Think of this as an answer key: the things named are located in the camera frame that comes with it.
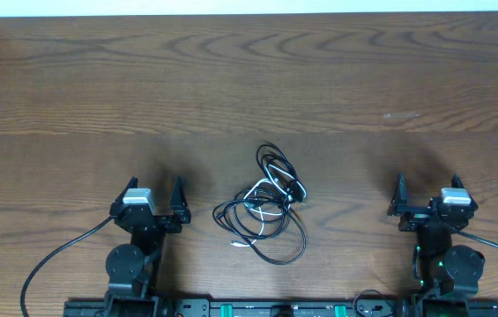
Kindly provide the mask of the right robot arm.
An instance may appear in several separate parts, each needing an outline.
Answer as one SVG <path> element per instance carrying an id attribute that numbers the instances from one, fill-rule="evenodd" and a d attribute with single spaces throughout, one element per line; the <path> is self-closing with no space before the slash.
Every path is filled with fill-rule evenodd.
<path id="1" fill-rule="evenodd" d="M 396 316 L 470 314 L 468 301 L 479 291 L 485 257 L 471 247 L 454 245 L 452 235 L 469 225 L 477 209 L 457 175 L 427 206 L 413 206 L 405 176 L 398 174 L 387 214 L 399 218 L 399 231 L 416 234 L 413 277 L 420 281 L 420 290 L 396 302 Z"/>

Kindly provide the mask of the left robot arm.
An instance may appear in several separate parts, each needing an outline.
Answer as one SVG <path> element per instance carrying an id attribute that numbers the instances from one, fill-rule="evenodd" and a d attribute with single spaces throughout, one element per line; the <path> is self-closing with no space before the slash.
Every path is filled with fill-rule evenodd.
<path id="1" fill-rule="evenodd" d="M 175 315 L 175 304 L 159 296 L 156 285 L 164 239 L 191 221 L 181 177 L 175 179 L 170 209 L 168 215 L 157 215 L 152 191 L 141 188 L 135 177 L 112 202 L 109 215 L 130 234 L 130 242 L 115 247 L 106 259 L 106 316 Z"/>

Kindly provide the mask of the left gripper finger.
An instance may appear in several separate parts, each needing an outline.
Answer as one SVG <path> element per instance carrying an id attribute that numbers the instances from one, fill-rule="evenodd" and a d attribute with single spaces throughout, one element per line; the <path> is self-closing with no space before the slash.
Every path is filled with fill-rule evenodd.
<path id="1" fill-rule="evenodd" d="M 184 192 L 184 180 L 182 177 L 177 177 L 172 190 L 170 199 L 170 208 L 178 216 L 188 216 L 190 214 L 190 207 Z"/>
<path id="2" fill-rule="evenodd" d="M 114 200 L 114 204 L 123 204 L 123 198 L 125 197 L 127 191 L 131 188 L 138 187 L 138 178 L 131 177 L 128 184 L 125 186 L 124 190 L 119 194 L 119 196 Z"/>

